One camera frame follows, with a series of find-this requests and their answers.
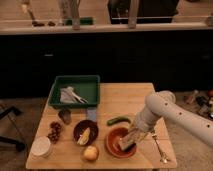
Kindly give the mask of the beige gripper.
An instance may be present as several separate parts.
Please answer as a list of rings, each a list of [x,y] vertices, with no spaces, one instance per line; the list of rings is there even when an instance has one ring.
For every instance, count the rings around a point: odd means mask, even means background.
[[[140,143],[147,135],[147,132],[141,131],[135,123],[132,123],[129,127],[130,140],[134,143]]]

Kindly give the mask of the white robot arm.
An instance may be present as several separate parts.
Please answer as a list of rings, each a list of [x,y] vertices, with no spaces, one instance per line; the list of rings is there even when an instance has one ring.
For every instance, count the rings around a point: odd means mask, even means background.
[[[130,131],[151,132],[161,117],[175,122],[213,148],[213,121],[179,107],[171,91],[153,92],[147,95],[144,108],[135,115]]]

